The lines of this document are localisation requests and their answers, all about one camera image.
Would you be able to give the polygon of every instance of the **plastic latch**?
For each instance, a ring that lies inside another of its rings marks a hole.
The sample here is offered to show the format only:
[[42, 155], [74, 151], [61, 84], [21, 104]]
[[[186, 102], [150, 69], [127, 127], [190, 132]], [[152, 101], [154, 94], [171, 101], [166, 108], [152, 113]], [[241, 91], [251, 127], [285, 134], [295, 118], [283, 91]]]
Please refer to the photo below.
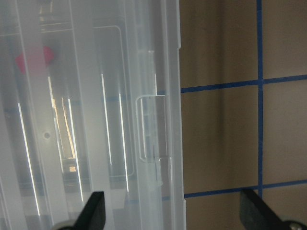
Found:
[[136, 101], [140, 159], [158, 161], [167, 157], [165, 96], [146, 95]]

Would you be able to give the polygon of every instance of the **blue painter's tape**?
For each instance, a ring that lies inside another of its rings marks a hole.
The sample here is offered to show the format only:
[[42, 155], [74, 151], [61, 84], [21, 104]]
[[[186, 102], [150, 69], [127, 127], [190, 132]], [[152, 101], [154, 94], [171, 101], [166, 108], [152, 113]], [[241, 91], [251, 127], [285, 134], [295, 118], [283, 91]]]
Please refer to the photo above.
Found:
[[[170, 196], [163, 196], [162, 201], [170, 201]], [[126, 204], [136, 205], [139, 204], [139, 200], [126, 200]]]
[[258, 194], [262, 197], [263, 165], [263, 45], [262, 0], [257, 0], [257, 48], [258, 48]]
[[240, 192], [244, 188], [250, 188], [250, 189], [255, 190], [258, 187], [257, 186], [250, 186], [250, 187], [230, 188], [230, 189], [215, 190], [215, 191], [200, 192], [200, 193], [189, 193], [189, 194], [185, 194], [184, 198], [192, 198], [192, 197], [199, 197], [199, 196], [212, 196], [212, 195], [228, 194], [228, 193], [237, 193], [237, 192]]
[[257, 85], [257, 84], [258, 84], [258, 80], [238, 81], [238, 82], [223, 83], [223, 84], [216, 84], [216, 85], [181, 88], [181, 93], [200, 92], [200, 91], [205, 91], [205, 90], [227, 89], [227, 88], [243, 87], [243, 86], [249, 86], [249, 85]]
[[289, 76], [289, 77], [282, 77], [282, 78], [271, 78], [271, 79], [264, 79], [264, 84], [272, 84], [272, 83], [280, 83], [280, 82], [287, 82], [287, 81], [300, 81], [300, 80], [307, 80], [307, 75], [297, 75], [297, 76]]
[[278, 187], [293, 186], [299, 184], [307, 184], [307, 180], [289, 181], [289, 182], [282, 182], [276, 184], [265, 184], [263, 185], [263, 188], [278, 188]]

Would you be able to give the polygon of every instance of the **white plastic panel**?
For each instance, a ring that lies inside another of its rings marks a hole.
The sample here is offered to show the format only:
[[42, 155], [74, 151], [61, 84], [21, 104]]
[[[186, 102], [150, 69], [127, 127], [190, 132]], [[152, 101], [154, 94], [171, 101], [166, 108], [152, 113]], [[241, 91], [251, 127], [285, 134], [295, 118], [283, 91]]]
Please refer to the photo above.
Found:
[[99, 190], [106, 230], [185, 229], [170, 3], [0, 0], [1, 230], [74, 220]]

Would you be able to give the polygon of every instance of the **red object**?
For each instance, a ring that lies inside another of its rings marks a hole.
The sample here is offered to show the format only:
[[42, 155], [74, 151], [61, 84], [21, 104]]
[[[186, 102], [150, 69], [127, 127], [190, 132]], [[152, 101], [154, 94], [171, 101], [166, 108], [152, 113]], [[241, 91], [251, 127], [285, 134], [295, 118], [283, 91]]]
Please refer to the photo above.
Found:
[[[46, 66], [49, 65], [49, 63], [54, 59], [54, 52], [53, 50], [48, 47], [48, 46], [44, 46], [43, 47], [43, 52], [44, 52], [44, 58], [45, 58], [45, 64]], [[25, 74], [25, 63], [24, 63], [24, 54], [21, 53], [16, 59], [16, 64], [20, 70], [20, 72], [22, 74]]]

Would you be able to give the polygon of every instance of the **plastic storage box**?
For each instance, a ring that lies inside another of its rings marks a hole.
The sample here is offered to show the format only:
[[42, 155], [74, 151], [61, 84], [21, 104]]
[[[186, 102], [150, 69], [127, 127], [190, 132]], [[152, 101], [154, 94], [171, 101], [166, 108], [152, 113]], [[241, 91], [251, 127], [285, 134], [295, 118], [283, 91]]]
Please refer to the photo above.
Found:
[[104, 191], [106, 230], [183, 230], [177, 0], [0, 0], [0, 229]]

